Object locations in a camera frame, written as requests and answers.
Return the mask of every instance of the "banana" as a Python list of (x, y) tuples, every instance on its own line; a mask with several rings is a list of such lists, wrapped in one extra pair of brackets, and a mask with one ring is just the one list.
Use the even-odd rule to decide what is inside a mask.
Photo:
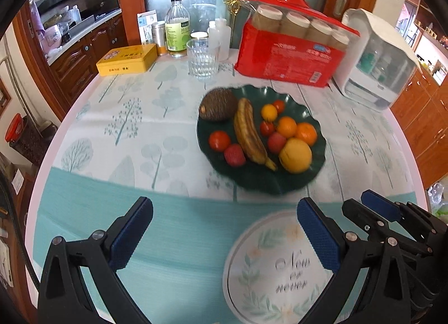
[(234, 117), (234, 129), (238, 143), (241, 145), (247, 157), (259, 165), (265, 165), (273, 171), (277, 165), (272, 161), (263, 146), (255, 128), (252, 104), (247, 98), (238, 101), (238, 110)]

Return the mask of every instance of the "dark green plate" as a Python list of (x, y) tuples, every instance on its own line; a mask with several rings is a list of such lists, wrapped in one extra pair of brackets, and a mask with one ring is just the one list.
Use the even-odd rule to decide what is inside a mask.
[[(322, 136), (320, 131), (320, 124), (312, 118), (308, 108), (304, 105), (297, 104), (294, 99), (288, 94), (279, 94), (272, 88), (256, 88), (252, 85), (245, 85), (241, 88), (231, 88), (234, 95), (239, 99), (246, 97), (252, 103), (254, 109), (254, 120), (256, 128), (259, 128), (261, 119), (261, 108), (273, 101), (280, 99), (285, 102), (285, 110), (281, 114), (283, 116), (290, 116), (294, 120), (299, 122), (311, 123), (317, 131), (317, 141), (311, 148), (313, 153), (313, 160), (308, 170), (299, 174), (291, 174), (287, 172), (276, 155), (268, 152), (269, 157), (277, 164), (278, 170), (271, 171), (266, 166), (258, 165), (249, 159), (244, 166), (240, 168), (234, 168), (229, 166), (225, 159), (224, 154), (212, 150), (208, 144), (208, 137), (210, 134), (217, 130), (223, 130), (227, 132), (232, 140), (232, 143), (237, 143), (237, 138), (234, 132), (233, 120), (225, 122), (209, 122), (201, 118), (198, 119), (198, 142), (201, 151), (207, 156), (213, 168), (221, 175), (230, 177), (237, 185), (248, 190), (257, 190), (263, 193), (272, 195), (286, 194), (293, 190), (303, 188), (306, 184), (312, 181), (325, 162), (325, 146), (326, 140)], [(263, 141), (263, 144), (267, 145), (267, 138), (258, 134)]]

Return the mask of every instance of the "bottle label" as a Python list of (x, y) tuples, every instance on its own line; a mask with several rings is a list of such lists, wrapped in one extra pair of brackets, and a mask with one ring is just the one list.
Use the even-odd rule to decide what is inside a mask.
[(190, 39), (190, 22), (178, 24), (165, 24), (167, 46), (169, 51), (183, 51), (187, 48)]

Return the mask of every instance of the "wooden door frame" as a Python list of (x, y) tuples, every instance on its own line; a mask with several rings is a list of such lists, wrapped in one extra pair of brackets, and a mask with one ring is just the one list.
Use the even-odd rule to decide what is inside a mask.
[(56, 117), (62, 121), (70, 109), (70, 104), (46, 61), (39, 40), (29, 25), (31, 25), (31, 13), (26, 2), (13, 20), (17, 44), (37, 88)]

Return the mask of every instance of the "table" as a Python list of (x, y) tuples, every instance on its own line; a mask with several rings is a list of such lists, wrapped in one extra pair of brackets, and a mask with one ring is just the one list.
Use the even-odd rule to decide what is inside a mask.
[[(371, 111), (334, 85), (245, 77), (234, 70), (236, 59), (233, 50), (208, 82), (190, 77), (185, 59), (165, 56), (144, 74), (98, 77), (89, 85), (62, 122), (36, 180), (25, 244), (38, 276), (54, 236), (84, 239), (147, 196), (154, 219), (117, 274), (152, 323), (297, 323), (331, 276), (297, 223), (299, 199), (311, 196), (343, 230), (364, 238), (342, 216), (345, 199), (373, 189), (426, 208), (415, 161), (390, 111)], [(200, 152), (196, 121), (203, 95), (244, 84), (290, 94), (321, 123), (326, 162), (300, 191), (282, 197), (245, 191), (218, 176)], [(295, 266), (288, 268), (291, 251)], [(107, 318), (88, 270), (83, 274)]]

